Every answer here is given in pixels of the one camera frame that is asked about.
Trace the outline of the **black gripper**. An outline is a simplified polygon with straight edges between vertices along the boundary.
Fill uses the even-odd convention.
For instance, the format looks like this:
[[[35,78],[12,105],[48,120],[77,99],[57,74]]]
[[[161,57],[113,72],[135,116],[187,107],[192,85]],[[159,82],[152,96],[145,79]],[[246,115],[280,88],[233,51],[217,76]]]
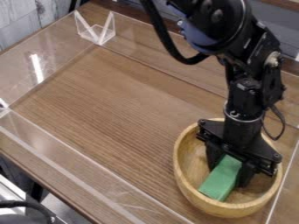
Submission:
[[[237,117],[224,113],[224,119],[200,119],[196,138],[205,144],[209,170],[225,156],[240,163],[236,187],[244,188],[259,173],[276,175],[282,154],[262,135],[264,113],[254,117]]]

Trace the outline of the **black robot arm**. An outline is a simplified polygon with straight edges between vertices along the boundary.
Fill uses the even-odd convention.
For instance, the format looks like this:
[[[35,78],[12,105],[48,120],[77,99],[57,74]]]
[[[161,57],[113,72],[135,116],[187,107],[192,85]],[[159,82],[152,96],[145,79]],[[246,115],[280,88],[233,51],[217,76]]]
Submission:
[[[248,0],[167,0],[181,16],[181,33],[201,54],[225,67],[224,119],[197,121],[208,167],[224,156],[240,161],[237,186],[258,173],[276,175],[282,155],[262,137],[266,112],[283,100],[280,42],[254,16]]]

